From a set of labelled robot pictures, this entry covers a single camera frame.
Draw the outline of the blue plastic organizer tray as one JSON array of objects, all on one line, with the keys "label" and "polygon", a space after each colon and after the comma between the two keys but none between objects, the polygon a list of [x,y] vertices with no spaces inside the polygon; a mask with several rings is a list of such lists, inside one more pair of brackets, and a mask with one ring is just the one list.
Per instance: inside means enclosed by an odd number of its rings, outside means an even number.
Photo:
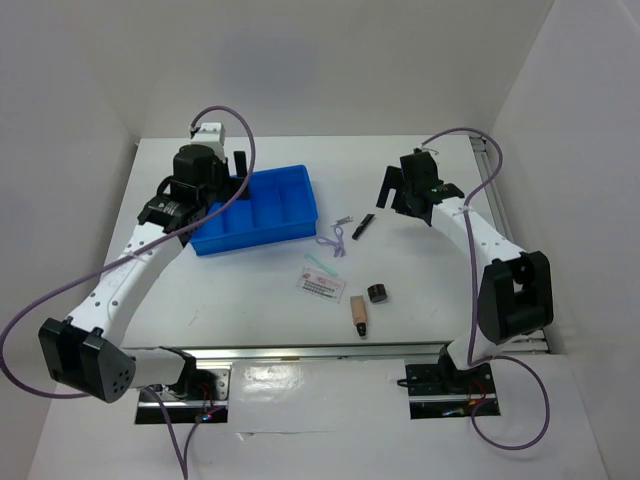
[{"label": "blue plastic organizer tray", "polygon": [[294,165],[253,174],[249,198],[200,227],[191,238],[199,256],[313,237],[318,211],[308,171]]}]

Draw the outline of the dark brown cream jar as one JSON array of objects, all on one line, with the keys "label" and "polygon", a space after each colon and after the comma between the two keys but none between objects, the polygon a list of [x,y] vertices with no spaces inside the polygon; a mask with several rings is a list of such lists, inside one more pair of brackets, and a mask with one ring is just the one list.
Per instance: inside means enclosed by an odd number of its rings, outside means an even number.
[{"label": "dark brown cream jar", "polygon": [[367,288],[369,300],[374,303],[382,303],[388,299],[388,293],[384,284],[377,283]]}]

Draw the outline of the mint green small brush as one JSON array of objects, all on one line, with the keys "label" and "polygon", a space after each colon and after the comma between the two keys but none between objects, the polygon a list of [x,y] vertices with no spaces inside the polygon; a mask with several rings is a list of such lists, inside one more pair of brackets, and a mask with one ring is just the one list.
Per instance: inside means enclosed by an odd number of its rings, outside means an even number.
[{"label": "mint green small brush", "polygon": [[313,265],[315,265],[318,269],[324,271],[325,273],[327,273],[327,274],[329,274],[331,276],[334,276],[334,277],[339,276],[339,274],[335,270],[333,270],[333,269],[329,268],[328,266],[326,266],[325,264],[323,264],[321,261],[319,261],[313,255],[305,254],[305,259],[307,261],[311,262]]}]

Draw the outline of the makeup sticker card packet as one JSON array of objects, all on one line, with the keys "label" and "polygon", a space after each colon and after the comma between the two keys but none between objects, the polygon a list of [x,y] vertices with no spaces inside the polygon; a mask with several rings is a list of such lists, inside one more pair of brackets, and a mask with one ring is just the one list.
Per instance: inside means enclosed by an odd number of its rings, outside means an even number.
[{"label": "makeup sticker card packet", "polygon": [[296,282],[296,287],[315,297],[339,303],[346,283],[326,272],[303,268]]}]

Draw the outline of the beige foundation bottle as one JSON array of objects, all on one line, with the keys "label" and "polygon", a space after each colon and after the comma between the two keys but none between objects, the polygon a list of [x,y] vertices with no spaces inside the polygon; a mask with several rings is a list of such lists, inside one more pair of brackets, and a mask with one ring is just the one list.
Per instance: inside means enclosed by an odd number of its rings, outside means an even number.
[{"label": "beige foundation bottle", "polygon": [[368,316],[364,297],[361,295],[351,296],[350,309],[356,332],[361,339],[365,339],[368,336]]}]

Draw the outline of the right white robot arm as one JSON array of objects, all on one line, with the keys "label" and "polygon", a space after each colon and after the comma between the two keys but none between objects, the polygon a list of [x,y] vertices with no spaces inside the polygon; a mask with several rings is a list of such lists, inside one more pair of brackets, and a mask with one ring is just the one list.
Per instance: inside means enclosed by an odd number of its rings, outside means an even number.
[{"label": "right white robot arm", "polygon": [[416,149],[386,168],[376,206],[418,218],[446,236],[471,263],[470,330],[440,350],[436,379],[448,392],[460,391],[471,372],[496,357],[503,346],[553,322],[550,262],[540,251],[512,243],[475,212],[463,192],[439,178],[431,154]]}]

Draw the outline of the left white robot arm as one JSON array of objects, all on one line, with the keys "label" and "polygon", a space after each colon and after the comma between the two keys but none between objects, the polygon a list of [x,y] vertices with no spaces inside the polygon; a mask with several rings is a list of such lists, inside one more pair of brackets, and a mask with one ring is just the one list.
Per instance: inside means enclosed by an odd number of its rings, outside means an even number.
[{"label": "left white robot arm", "polygon": [[173,158],[173,173],[145,203],[125,249],[101,274],[89,296],[64,320],[47,319],[38,332],[50,377],[106,403],[152,385],[176,399],[207,379],[195,358],[173,347],[124,349],[140,304],[162,271],[184,250],[210,213],[249,196],[255,156],[233,154],[236,173],[205,145],[188,144]]}]

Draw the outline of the aluminium front rail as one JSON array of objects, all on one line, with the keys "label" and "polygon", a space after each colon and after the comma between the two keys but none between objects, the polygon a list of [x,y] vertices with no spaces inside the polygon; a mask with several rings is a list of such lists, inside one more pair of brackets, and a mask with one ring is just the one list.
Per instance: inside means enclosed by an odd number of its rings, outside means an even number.
[{"label": "aluminium front rail", "polygon": [[181,350],[202,365],[234,362],[292,362],[320,360],[369,360],[435,358],[443,343],[352,343],[339,345],[268,347],[182,347]]}]

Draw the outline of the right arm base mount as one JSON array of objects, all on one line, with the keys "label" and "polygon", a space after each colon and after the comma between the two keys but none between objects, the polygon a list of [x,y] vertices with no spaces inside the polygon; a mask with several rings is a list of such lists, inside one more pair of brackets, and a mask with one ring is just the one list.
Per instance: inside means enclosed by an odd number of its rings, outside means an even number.
[{"label": "right arm base mount", "polygon": [[407,391],[412,420],[470,417],[478,405],[478,416],[501,415],[489,365],[446,379],[436,364],[407,364],[396,385]]}]

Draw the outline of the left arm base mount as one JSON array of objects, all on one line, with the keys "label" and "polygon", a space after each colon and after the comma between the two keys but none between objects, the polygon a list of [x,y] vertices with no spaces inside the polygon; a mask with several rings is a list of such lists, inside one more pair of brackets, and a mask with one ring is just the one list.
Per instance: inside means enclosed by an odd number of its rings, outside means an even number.
[{"label": "left arm base mount", "polygon": [[198,366],[194,380],[180,392],[171,386],[152,385],[174,424],[224,424],[228,422],[231,385],[230,363],[205,362]]}]

